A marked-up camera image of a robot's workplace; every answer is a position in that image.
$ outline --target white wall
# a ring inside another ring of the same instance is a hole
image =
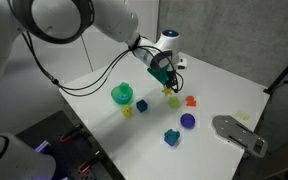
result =
[[[156,39],[158,0],[130,0],[139,17],[139,32]],[[34,39],[39,58],[61,83],[109,64],[126,45],[112,41],[91,27],[83,35],[90,61],[81,39],[68,45],[53,45]],[[18,133],[43,118],[67,110],[58,89],[39,71],[24,41],[18,37],[0,84],[0,132]]]

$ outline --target small yellow object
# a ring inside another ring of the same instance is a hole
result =
[[[162,90],[162,92],[165,94],[165,96],[171,95],[172,94],[172,89],[169,89],[166,86],[164,86],[164,89]]]
[[[128,105],[123,106],[121,112],[125,117],[130,118],[132,116],[132,107]]]
[[[238,110],[235,113],[235,117],[239,120],[248,121],[250,119],[250,115],[246,114],[245,112]]]

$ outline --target plastic toy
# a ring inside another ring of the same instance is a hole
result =
[[[170,129],[166,133],[164,133],[164,141],[170,146],[174,146],[178,138],[180,138],[180,132],[178,131],[173,131],[172,129]]]
[[[181,117],[181,124],[187,129],[192,129],[195,126],[195,118],[192,114],[186,113]]]
[[[121,112],[125,117],[130,118],[132,116],[132,107],[128,105],[123,106]]]
[[[117,104],[125,105],[131,101],[133,89],[127,83],[122,82],[111,91],[111,96]]]
[[[147,103],[144,100],[140,100],[136,103],[136,107],[142,113],[147,110]]]
[[[178,108],[180,107],[180,101],[177,97],[170,97],[170,99],[168,100],[168,106],[170,106],[171,108]]]
[[[193,96],[187,96],[186,98],[186,106],[194,106],[196,107],[196,101]]]
[[[162,90],[162,92],[165,94],[165,96],[171,95],[172,94],[172,89],[169,89],[166,86],[164,86],[164,89]]]

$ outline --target orange toy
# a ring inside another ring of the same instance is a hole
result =
[[[194,106],[196,107],[196,101],[193,96],[186,97],[186,106]]]

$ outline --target yellow toy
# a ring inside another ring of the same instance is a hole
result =
[[[165,96],[171,95],[172,94],[172,89],[169,89],[166,86],[164,86],[164,89],[162,90],[162,92],[165,94]]]
[[[121,112],[125,117],[130,118],[132,116],[132,107],[128,105],[123,106]]]

